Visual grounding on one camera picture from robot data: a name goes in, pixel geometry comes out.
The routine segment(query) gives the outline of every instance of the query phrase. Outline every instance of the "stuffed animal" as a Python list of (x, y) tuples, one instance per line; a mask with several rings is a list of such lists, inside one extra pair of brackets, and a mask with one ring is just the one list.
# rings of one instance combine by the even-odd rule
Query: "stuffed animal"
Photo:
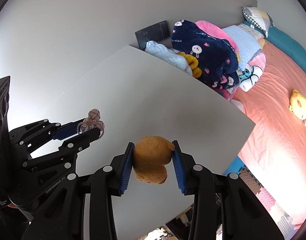
[(293, 90), (290, 99), (290, 110), (301, 120), (306, 120), (306, 98), (297, 90)]
[(177, 53), (178, 55), (183, 56), (186, 61), (188, 62), (192, 72), (193, 72), (193, 77), (199, 78), (202, 75), (202, 70), (197, 67), (198, 66), (198, 59), (190, 54), (185, 54), (184, 52), (179, 52)]
[(164, 165), (170, 163), (174, 144), (160, 136), (143, 137), (134, 148), (133, 168), (139, 181), (162, 184), (167, 178)]

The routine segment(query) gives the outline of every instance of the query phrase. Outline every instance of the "brown teddy bear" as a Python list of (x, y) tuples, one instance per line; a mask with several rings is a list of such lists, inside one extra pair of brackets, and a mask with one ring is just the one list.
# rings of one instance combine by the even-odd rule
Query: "brown teddy bear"
[(164, 165), (170, 163), (174, 144), (160, 136), (143, 137), (134, 148), (133, 168), (139, 181), (162, 184), (167, 178)]

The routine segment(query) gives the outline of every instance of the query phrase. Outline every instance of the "white tabletop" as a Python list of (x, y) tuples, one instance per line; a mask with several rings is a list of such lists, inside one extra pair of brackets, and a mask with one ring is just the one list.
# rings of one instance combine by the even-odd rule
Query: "white tabletop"
[[(157, 135), (178, 140), (196, 163), (221, 174), (236, 157), (254, 123), (193, 77), (127, 46), (95, 66), (67, 89), (40, 119), (62, 124), (98, 108), (105, 123), (99, 141), (79, 153), (77, 174), (94, 173), (125, 152), (128, 142)], [(48, 143), (33, 155), (55, 151)], [(173, 164), (164, 184), (139, 182), (131, 174), (122, 197), (113, 197), (119, 240), (137, 237), (172, 220), (193, 203), (178, 189)]]

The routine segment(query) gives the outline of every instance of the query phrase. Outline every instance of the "checkered pillow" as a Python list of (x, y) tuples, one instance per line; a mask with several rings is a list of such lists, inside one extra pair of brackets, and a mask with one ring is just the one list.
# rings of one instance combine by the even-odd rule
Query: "checkered pillow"
[(273, 25), (272, 18), (264, 11), (256, 7), (242, 7), (245, 19), (252, 25), (264, 31), (269, 36), (269, 28)]

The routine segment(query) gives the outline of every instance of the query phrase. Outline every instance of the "pink bed sheet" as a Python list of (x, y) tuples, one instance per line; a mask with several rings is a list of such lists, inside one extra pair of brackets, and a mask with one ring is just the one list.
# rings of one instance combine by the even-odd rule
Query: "pink bed sheet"
[(267, 42), (266, 68), (243, 102), (256, 126), (239, 157), (277, 203), (293, 217), (306, 219), (306, 126), (289, 110), (294, 89), (306, 96), (306, 73), (285, 53)]

